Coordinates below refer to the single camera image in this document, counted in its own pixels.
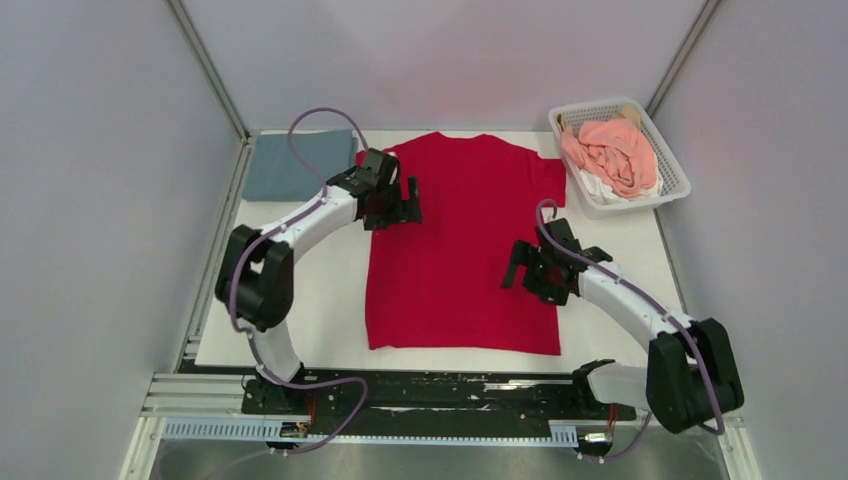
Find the red t shirt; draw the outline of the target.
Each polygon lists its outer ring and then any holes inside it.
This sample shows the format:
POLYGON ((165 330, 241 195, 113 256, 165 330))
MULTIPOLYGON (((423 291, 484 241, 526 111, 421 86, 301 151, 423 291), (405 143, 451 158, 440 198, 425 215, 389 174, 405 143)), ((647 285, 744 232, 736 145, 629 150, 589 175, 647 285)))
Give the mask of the red t shirt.
POLYGON ((536 239, 538 204, 564 205, 562 161, 488 134, 434 132, 391 151, 418 183, 422 219, 372 235, 369 347, 559 354, 556 308, 501 283, 514 243, 536 239))

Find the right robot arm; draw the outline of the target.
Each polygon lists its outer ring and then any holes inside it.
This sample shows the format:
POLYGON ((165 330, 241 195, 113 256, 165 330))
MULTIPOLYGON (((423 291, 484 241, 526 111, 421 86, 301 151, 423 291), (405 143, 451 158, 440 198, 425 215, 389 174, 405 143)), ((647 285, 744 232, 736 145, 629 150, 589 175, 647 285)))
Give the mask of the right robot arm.
POLYGON ((572 296, 600 308, 647 354, 643 367, 611 359, 581 366, 571 403, 584 417, 610 404, 647 410, 667 431, 715 423, 741 408, 745 393, 726 328, 661 304, 627 279, 602 248, 584 248, 564 218, 536 228, 538 242, 514 242, 502 287, 519 281, 540 301, 563 306, 572 296))

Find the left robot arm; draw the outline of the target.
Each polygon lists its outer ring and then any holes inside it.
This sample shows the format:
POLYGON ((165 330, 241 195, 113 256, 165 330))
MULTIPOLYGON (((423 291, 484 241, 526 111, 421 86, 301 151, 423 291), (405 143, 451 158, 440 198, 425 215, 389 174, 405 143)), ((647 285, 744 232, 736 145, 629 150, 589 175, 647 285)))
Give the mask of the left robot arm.
POLYGON ((245 335, 267 399, 297 412, 306 399, 294 377, 302 368, 286 318, 295 299, 295 267, 336 231, 361 223, 366 231, 422 220, 419 181, 399 159, 369 148, 361 163, 326 180, 305 205, 261 228, 239 225, 229 235, 214 295, 232 329, 245 335))

